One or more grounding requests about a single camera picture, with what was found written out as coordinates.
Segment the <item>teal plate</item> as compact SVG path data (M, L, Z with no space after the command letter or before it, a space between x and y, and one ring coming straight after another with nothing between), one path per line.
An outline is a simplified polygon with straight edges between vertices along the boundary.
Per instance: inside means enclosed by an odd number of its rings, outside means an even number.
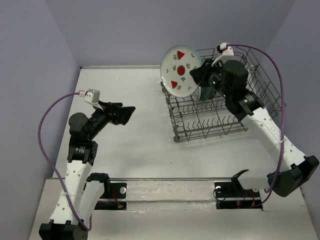
M212 100L216 96L217 91L212 86L206 86L201 88L200 101Z

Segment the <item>blue striped white plate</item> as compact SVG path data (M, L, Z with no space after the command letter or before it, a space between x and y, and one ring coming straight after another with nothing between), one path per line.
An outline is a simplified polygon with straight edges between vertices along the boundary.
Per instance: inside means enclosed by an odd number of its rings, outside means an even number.
M201 87L198 87L190 97L195 102L199 101L201 99Z

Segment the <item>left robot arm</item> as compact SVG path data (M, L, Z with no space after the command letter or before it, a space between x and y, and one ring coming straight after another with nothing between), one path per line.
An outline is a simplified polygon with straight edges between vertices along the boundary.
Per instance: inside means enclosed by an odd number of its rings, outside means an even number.
M59 179L62 190L49 221L40 225L43 240L86 240L96 204L110 194L109 175L91 172L98 151L94 138L107 124L126 125L136 108L102 101L93 107L91 117L77 112L68 120L66 174Z

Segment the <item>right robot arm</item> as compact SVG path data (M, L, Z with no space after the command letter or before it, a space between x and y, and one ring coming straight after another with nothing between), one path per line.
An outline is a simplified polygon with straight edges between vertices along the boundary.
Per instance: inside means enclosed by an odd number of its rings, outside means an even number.
M213 66L204 63L190 71L200 87L212 89L224 98L227 110L233 114L262 144L277 163L269 174L249 169L241 170L231 178L230 190L242 196L248 190L271 190L287 197L307 182L319 166L315 156L306 156L286 138L260 98L247 88L249 72L237 60L218 61Z

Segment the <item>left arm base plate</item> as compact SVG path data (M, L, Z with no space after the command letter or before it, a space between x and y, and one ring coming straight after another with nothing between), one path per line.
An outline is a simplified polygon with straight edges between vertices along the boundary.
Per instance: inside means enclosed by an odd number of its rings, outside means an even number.
M95 205L95 210L125 211L127 209L127 183L111 182L109 192L105 191Z

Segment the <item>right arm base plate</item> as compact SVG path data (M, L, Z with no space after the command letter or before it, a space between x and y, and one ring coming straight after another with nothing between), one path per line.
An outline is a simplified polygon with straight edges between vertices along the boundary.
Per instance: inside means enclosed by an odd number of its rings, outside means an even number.
M245 190L231 181L214 183L213 197L217 210L262 209L259 192Z

